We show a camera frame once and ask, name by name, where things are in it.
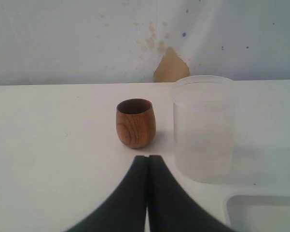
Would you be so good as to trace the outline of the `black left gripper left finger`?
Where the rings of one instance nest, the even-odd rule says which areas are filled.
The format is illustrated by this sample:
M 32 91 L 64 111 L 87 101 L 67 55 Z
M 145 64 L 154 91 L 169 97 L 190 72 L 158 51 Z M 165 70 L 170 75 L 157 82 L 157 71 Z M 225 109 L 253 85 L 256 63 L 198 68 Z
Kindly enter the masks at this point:
M 114 192 L 69 232 L 143 232 L 148 196 L 149 159 L 135 156 Z

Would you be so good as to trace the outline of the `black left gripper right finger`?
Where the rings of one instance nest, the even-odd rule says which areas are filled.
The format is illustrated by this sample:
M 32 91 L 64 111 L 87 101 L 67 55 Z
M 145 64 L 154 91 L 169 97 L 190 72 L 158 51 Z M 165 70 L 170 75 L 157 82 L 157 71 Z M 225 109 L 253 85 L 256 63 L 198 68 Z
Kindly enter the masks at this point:
M 161 156 L 149 156 L 148 175 L 147 206 L 151 232 L 232 231 L 184 191 Z

